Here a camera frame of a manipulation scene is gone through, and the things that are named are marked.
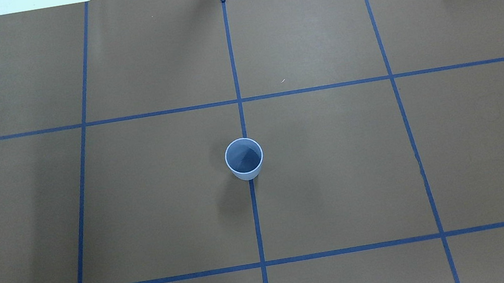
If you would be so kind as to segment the light blue plastic cup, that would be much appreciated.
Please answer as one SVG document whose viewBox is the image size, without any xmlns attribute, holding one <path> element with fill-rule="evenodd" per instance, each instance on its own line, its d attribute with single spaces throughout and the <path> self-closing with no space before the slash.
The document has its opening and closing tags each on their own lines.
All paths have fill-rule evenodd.
<svg viewBox="0 0 504 283">
<path fill-rule="evenodd" d="M 254 139 L 240 137 L 231 142 L 224 152 L 226 166 L 240 180 L 258 177 L 264 162 L 264 153 Z"/>
</svg>

